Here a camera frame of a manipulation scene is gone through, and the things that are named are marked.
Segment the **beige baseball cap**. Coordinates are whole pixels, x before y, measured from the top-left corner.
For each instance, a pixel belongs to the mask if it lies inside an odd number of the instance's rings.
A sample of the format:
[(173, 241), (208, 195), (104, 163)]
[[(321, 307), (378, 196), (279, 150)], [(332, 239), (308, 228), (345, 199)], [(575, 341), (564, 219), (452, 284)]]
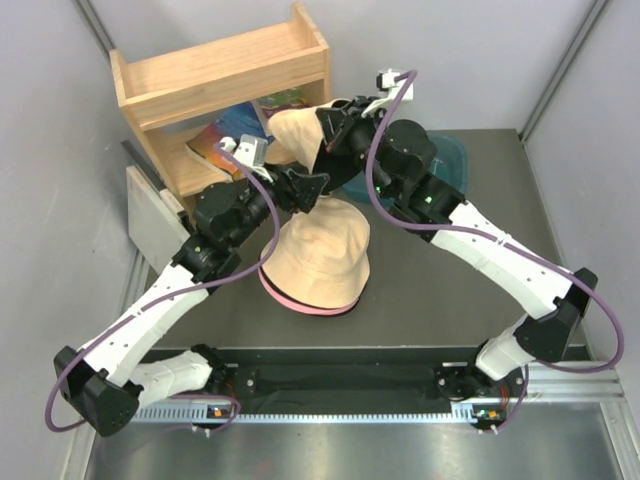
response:
[(341, 107), (347, 103), (347, 99), (336, 98), (320, 106), (279, 111), (267, 121), (269, 133), (299, 164), (312, 172), (323, 141), (322, 126), (316, 111)]

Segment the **beige bucket hat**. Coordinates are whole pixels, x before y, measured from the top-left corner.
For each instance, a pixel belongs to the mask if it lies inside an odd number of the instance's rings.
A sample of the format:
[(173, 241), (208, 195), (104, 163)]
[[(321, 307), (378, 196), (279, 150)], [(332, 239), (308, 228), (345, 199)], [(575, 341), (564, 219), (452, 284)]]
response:
[(286, 308), (338, 316), (355, 308), (370, 275), (370, 225), (352, 204), (319, 199), (280, 229), (269, 259), (258, 271), (265, 291)]

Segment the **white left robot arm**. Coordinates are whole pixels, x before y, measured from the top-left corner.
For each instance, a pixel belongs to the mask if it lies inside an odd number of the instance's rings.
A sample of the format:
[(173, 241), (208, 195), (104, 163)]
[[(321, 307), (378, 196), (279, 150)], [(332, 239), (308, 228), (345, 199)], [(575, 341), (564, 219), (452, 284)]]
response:
[(102, 334), (56, 354), (56, 391), (102, 437), (121, 431), (140, 409), (175, 394), (220, 394), (227, 374), (210, 347), (196, 345), (151, 364), (143, 359), (221, 286), (257, 272), (263, 259), (239, 267), (242, 244), (267, 219), (278, 225), (279, 211), (310, 212), (328, 182), (326, 173), (273, 167), (264, 176), (252, 172), (246, 181), (205, 188), (193, 211), (194, 233), (156, 282)]

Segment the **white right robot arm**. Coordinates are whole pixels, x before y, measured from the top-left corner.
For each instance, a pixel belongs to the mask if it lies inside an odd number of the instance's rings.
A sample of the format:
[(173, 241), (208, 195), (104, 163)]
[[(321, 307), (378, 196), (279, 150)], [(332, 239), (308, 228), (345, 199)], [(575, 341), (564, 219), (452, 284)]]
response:
[(356, 173), (371, 160), (373, 193), (392, 199), (388, 212), (395, 220), (469, 264), (525, 311), (523, 319), (480, 346), (466, 372), (469, 388), (487, 396), (517, 368), (561, 361), (585, 316), (597, 275), (586, 267), (570, 271), (545, 262), (492, 224), (459, 189), (431, 173), (437, 147), (418, 123), (391, 122), (374, 146), (384, 112), (366, 114), (372, 102), (357, 97), (317, 110), (323, 134), (319, 165), (341, 156)]

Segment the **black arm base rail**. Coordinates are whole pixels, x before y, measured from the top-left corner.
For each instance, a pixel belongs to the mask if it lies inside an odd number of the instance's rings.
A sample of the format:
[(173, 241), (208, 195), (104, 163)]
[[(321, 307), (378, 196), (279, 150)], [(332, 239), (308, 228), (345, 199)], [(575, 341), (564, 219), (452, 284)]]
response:
[(457, 401), (504, 410), (521, 394), (522, 372), (500, 381), (471, 367), (473, 347), (220, 348), (201, 390), (228, 396), (245, 415), (448, 413)]

